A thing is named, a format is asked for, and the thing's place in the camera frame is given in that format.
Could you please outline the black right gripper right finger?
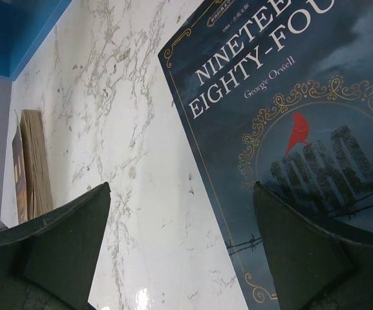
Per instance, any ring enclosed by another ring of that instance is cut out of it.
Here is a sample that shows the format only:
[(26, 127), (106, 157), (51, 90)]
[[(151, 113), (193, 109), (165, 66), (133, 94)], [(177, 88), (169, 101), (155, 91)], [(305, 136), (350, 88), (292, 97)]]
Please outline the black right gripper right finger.
[(373, 232), (259, 182), (253, 206), (281, 309), (373, 309)]

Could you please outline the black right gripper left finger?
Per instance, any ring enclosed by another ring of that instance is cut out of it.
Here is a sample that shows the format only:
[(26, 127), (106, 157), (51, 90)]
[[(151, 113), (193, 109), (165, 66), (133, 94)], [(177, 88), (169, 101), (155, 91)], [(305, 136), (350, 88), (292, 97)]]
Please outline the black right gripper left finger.
[(92, 309), (111, 204), (107, 182), (0, 232), (0, 309)]

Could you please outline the Nineteen Eighty-Four dark book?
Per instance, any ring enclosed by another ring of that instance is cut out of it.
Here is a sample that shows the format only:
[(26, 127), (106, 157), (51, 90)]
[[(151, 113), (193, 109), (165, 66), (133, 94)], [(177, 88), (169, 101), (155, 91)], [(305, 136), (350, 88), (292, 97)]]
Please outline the Nineteen Eighty-Four dark book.
[(203, 1), (158, 58), (248, 309), (281, 309), (261, 183), (373, 233), (373, 1)]

